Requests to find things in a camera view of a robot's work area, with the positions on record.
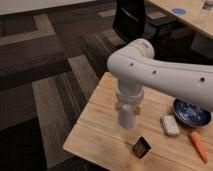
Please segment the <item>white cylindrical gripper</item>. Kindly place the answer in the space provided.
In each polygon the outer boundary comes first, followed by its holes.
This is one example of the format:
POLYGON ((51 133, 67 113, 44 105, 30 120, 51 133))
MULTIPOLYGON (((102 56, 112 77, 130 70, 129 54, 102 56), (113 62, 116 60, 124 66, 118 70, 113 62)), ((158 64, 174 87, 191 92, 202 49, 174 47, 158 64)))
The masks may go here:
POLYGON ((123 93, 121 90, 117 89, 116 98, 117 98, 117 101, 115 103, 115 110, 120 111, 122 108, 122 105, 127 104, 127 105, 131 105, 131 106, 135 106, 133 108, 135 115, 140 115, 141 108, 140 108, 140 106, 137 106, 137 105, 139 105, 144 98, 143 89, 141 89, 135 95, 127 95, 127 94, 123 93))

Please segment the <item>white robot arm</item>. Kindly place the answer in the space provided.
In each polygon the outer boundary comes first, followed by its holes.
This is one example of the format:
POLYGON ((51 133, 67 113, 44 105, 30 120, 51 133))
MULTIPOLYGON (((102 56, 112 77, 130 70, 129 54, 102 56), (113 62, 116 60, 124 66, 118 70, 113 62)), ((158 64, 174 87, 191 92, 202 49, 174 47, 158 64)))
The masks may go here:
POLYGON ((159 61, 154 55, 142 38, 110 55, 107 67, 118 80, 120 101, 140 99, 146 86, 213 112, 213 66, 159 61))

